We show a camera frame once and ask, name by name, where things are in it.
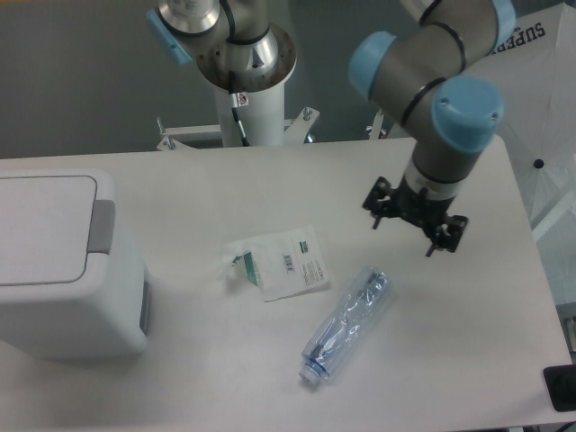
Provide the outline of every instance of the black cable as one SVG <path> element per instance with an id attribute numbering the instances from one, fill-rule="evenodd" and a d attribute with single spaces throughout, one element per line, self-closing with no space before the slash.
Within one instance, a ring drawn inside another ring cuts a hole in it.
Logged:
<path id="1" fill-rule="evenodd" d="M 576 421 L 573 421 L 571 423 L 566 423 L 564 426 L 560 427 L 559 429 L 556 429 L 555 432 L 564 432 L 564 431 L 570 429 L 574 425 L 576 425 Z"/>
<path id="2" fill-rule="evenodd" d="M 228 94 L 234 94 L 234 72 L 228 73 Z M 242 147 L 250 147 L 250 143 L 248 142 L 248 137 L 246 136 L 246 131 L 244 130 L 244 126 L 242 125 L 242 120 L 238 116 L 238 108 L 232 106 L 232 117 L 234 117 L 234 122 L 238 125 L 238 131 L 240 132 L 240 139 L 242 141 Z"/>

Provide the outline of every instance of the bottle cap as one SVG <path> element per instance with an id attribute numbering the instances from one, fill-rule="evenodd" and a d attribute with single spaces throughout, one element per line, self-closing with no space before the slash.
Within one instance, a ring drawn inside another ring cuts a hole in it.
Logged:
<path id="1" fill-rule="evenodd" d="M 312 387 L 316 387 L 320 381 L 320 374 L 305 364 L 300 370 L 300 377 Z"/>

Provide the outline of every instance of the plastic bottle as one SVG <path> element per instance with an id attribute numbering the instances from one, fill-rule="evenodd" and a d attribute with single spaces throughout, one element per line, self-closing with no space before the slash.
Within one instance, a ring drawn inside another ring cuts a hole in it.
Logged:
<path id="1" fill-rule="evenodd" d="M 390 282 L 379 268 L 366 267 L 302 351 L 300 377 L 316 386 L 340 366 L 352 346 L 388 297 Z"/>

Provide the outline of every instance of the black object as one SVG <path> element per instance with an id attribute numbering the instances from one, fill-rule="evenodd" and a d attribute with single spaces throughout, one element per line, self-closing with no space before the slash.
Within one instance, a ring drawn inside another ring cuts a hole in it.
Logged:
<path id="1" fill-rule="evenodd" d="M 140 330 L 145 335 L 148 334 L 148 325 L 150 318 L 150 286 L 149 283 L 144 281 L 144 289 L 142 291 L 142 307 L 140 308 Z"/>
<path id="2" fill-rule="evenodd" d="M 576 411 L 576 365 L 546 367 L 544 379 L 554 409 Z"/>
<path id="3" fill-rule="evenodd" d="M 576 421 L 571 421 L 570 423 L 566 423 L 564 426 L 559 427 L 554 432 L 564 432 L 565 430 L 570 429 L 572 426 L 576 424 Z"/>
<path id="4" fill-rule="evenodd" d="M 388 180 L 380 177 L 364 200 L 363 207 L 376 219 L 373 225 L 375 230 L 382 218 L 401 218 L 421 228 L 432 241 L 427 257 L 437 249 L 455 252 L 468 225 L 468 218 L 446 214 L 454 198 L 433 201 L 427 196 L 426 187 L 414 193 L 405 178 L 402 178 L 398 189 L 392 189 Z"/>

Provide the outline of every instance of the white tabletop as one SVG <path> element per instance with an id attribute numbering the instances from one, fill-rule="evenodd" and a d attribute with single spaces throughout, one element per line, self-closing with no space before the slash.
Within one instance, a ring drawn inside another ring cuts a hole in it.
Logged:
<path id="1" fill-rule="evenodd" d="M 576 419 L 542 370 L 568 354 L 503 143 L 482 155 L 451 212 L 455 254 L 401 220 L 377 231 L 361 204 L 397 184 L 410 139 L 2 160 L 100 167 L 153 274 L 148 350 L 98 363 L 34 360 L 0 345 L 0 429 L 453 431 Z M 262 302 L 217 280 L 221 246 L 312 223 L 331 288 Z M 395 297 L 331 385 L 307 390 L 301 351 L 363 266 Z"/>

